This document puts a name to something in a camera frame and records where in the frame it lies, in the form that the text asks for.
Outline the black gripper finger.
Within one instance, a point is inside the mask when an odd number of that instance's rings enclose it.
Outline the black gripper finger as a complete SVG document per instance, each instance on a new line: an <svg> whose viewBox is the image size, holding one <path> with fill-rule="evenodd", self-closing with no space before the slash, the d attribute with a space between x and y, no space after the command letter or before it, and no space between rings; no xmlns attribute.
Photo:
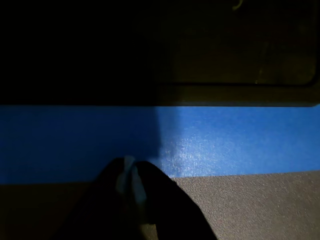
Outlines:
<svg viewBox="0 0 320 240"><path fill-rule="evenodd" d="M199 206L175 181L147 161L135 164L146 194L147 218L159 240L216 240Z"/></svg>
<svg viewBox="0 0 320 240"><path fill-rule="evenodd" d="M144 240L147 196L136 160L112 160L89 185L53 240Z"/></svg>

